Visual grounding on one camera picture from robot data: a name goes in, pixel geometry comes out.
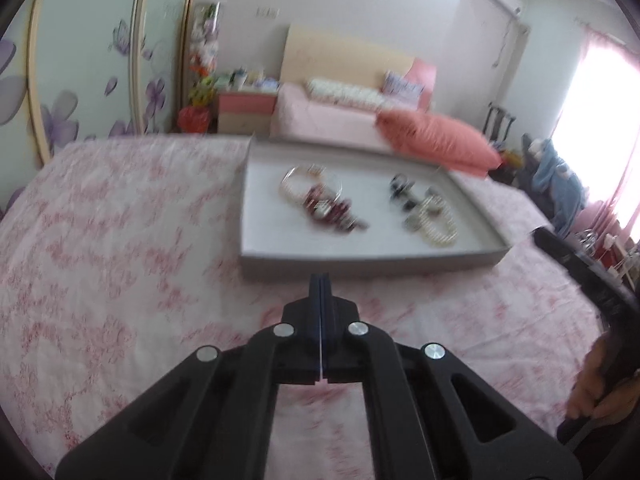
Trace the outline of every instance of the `drawer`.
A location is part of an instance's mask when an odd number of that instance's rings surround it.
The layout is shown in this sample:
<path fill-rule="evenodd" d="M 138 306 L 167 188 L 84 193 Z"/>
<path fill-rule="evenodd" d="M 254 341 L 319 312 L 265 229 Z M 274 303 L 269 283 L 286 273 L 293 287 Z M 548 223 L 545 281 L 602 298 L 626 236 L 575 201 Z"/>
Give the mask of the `drawer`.
<path fill-rule="evenodd" d="M 219 134 L 269 135 L 271 116 L 264 114 L 225 114 L 218 117 Z"/>
<path fill-rule="evenodd" d="M 276 107 L 275 95 L 220 94 L 218 110 L 220 114 L 262 114 L 271 115 Z"/>

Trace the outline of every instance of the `wooden headboard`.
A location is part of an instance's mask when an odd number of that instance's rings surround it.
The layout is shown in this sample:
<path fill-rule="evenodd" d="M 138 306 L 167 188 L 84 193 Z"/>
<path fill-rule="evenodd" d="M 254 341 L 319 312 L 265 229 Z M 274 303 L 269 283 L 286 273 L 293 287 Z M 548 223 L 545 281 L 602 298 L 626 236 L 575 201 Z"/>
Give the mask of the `wooden headboard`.
<path fill-rule="evenodd" d="M 415 57 L 356 38 L 291 25 L 280 80 L 304 84 L 314 77 L 382 88 L 385 73 L 406 74 Z"/>

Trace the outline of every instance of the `white tray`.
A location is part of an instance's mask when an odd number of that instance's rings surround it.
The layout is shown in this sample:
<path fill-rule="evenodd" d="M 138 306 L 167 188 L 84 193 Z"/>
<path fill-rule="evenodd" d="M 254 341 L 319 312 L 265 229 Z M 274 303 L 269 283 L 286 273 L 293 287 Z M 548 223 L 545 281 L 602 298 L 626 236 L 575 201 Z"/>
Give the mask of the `white tray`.
<path fill-rule="evenodd" d="M 311 164 L 340 179 L 343 197 L 351 199 L 352 213 L 370 224 L 368 230 L 336 232 L 282 197 L 279 186 L 287 171 Z M 390 200 L 398 173 L 416 181 L 418 196 L 434 186 L 445 197 L 458 226 L 452 246 L 434 247 L 404 229 L 406 214 Z M 444 168 L 384 153 L 257 137 L 246 158 L 240 245 L 245 276 L 281 280 L 314 272 L 364 278 L 468 269 L 495 265 L 510 249 L 482 206 Z"/>

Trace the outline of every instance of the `human hand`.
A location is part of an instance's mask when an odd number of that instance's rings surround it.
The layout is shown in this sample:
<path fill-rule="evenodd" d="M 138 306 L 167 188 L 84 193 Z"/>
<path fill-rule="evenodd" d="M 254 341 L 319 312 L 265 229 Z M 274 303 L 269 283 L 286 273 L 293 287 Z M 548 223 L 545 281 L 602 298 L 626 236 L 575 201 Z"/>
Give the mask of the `human hand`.
<path fill-rule="evenodd" d="M 599 426 L 609 426 L 625 420 L 640 399 L 640 378 L 620 383 L 613 392 L 596 405 L 604 394 L 605 382 L 600 367 L 606 354 L 606 334 L 601 336 L 584 359 L 584 367 L 566 405 L 567 418 L 590 416 Z"/>

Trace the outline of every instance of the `jewelry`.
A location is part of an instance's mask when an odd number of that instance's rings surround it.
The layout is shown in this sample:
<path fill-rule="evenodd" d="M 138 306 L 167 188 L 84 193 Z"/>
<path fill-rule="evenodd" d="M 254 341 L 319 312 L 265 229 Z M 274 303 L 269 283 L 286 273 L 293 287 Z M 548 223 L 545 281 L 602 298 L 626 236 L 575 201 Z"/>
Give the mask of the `jewelry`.
<path fill-rule="evenodd" d="M 280 191 L 293 204 L 305 208 L 309 216 L 319 223 L 333 225 L 337 231 L 350 233 L 354 229 L 368 229 L 369 224 L 350 213 L 351 200 L 340 200 L 342 185 L 336 192 L 323 182 L 325 168 L 313 165 L 307 170 L 293 168 L 285 175 Z M 291 185 L 291 177 L 306 174 L 318 181 L 305 195 L 296 194 Z"/>
<path fill-rule="evenodd" d="M 317 164 L 312 164 L 308 168 L 301 168 L 300 166 L 292 168 L 292 170 L 289 170 L 289 172 L 282 179 L 282 182 L 280 184 L 280 191 L 291 203 L 296 205 L 304 205 L 308 193 L 296 194 L 290 184 L 291 178 L 297 175 L 308 176 L 315 180 L 318 184 L 322 184 L 327 191 L 331 191 L 330 188 L 328 188 L 324 184 L 325 172 L 326 168 L 318 166 Z M 336 180 L 336 182 L 338 184 L 338 191 L 334 192 L 334 200 L 338 200 L 342 194 L 342 184 L 340 184 L 340 181 L 338 180 Z"/>
<path fill-rule="evenodd" d="M 403 209 L 411 212 L 404 226 L 410 231 L 420 231 L 425 240 L 434 245 L 453 244 L 458 238 L 458 228 L 446 200 L 433 187 L 425 193 L 425 200 L 420 200 L 411 191 L 414 185 L 404 174 L 396 175 L 391 181 L 392 199 L 406 199 Z M 445 233 L 434 224 L 436 219 L 444 220 Z"/>

